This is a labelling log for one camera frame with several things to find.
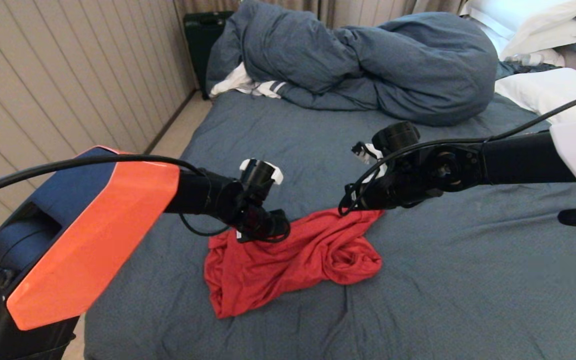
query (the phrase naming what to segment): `pillow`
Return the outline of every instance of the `pillow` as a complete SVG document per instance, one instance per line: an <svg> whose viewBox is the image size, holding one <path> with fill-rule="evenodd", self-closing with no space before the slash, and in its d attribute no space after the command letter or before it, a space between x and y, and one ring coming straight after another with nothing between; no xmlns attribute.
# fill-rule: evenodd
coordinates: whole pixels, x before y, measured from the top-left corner
<svg viewBox="0 0 576 360"><path fill-rule="evenodd" d="M510 46L510 41L508 39L496 33L493 29L487 27L484 23L471 17L467 17L467 19L474 22L490 39L494 48L496 49L499 60L504 60L507 57L515 54L530 54L546 49L551 50L551 48L562 46L563 44L568 45L576 43L576 18L568 20L561 25L551 29L532 34L521 43L517 43L513 46ZM562 66L559 63L556 63L555 59L551 60L551 62L547 61L547 59L551 59L553 56L558 59L558 54L550 53L547 55L542 55L546 57L544 62Z"/></svg>
<svg viewBox="0 0 576 360"><path fill-rule="evenodd" d="M469 0L461 10L497 34L521 43L576 16L576 0Z"/></svg>
<svg viewBox="0 0 576 360"><path fill-rule="evenodd" d="M518 73L497 80L494 92L512 100L520 107L539 115L576 100L576 70L555 70ZM552 124L576 121L576 106L549 118Z"/></svg>

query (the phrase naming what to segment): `mattress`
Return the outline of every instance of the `mattress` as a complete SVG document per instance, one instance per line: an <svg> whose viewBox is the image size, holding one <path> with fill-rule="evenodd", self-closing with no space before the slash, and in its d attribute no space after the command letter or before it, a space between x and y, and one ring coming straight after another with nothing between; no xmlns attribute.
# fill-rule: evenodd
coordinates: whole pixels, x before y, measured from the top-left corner
<svg viewBox="0 0 576 360"><path fill-rule="evenodd" d="M422 141L480 137L534 116L495 95L459 125L418 129ZM228 92L182 158L232 177L244 159L272 162L285 180L264 207L294 220L336 207L366 170L350 148L395 121ZM208 239L164 214L87 313L86 358L576 359L576 228L557 221L570 208L576 183L478 186L388 210L366 232L382 257L375 277L322 282L226 319L203 280Z"/></svg>

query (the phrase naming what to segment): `red cloth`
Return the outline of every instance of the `red cloth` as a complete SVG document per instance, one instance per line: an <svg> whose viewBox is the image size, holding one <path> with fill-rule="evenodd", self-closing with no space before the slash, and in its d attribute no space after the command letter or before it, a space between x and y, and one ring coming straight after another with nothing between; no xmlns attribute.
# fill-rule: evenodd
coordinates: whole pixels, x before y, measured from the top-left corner
<svg viewBox="0 0 576 360"><path fill-rule="evenodd" d="M383 210L314 212L291 224L280 243L238 243L236 231L210 238L204 278L218 319L259 308L322 280L349 285L371 278L382 258L363 236Z"/></svg>

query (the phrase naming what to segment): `floor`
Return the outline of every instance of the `floor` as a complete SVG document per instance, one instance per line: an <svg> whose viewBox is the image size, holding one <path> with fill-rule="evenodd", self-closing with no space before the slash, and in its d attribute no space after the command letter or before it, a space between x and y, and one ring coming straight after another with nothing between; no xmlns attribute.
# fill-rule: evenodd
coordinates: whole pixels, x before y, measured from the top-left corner
<svg viewBox="0 0 576 360"><path fill-rule="evenodd" d="M190 99L186 107L181 111L179 116L174 120L166 134L155 146L152 151L153 155L164 155L166 157L178 158L190 143L195 130L208 114L212 103L208 100L202 100L201 93L196 92ZM84 318L83 316L77 323L75 335L77 338L66 348L64 360L83 359L84 353Z"/></svg>

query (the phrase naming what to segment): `black suitcase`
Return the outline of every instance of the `black suitcase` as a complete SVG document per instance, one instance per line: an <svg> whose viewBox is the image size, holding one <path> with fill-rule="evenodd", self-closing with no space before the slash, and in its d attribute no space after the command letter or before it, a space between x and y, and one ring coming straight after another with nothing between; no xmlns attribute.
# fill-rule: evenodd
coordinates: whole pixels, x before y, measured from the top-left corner
<svg viewBox="0 0 576 360"><path fill-rule="evenodd" d="M206 89L206 68L208 68L210 50L224 32L226 19L232 14L233 11L189 13L183 17L190 60L192 60L192 67L199 80L199 88L204 100L208 99L208 91L210 91Z"/></svg>

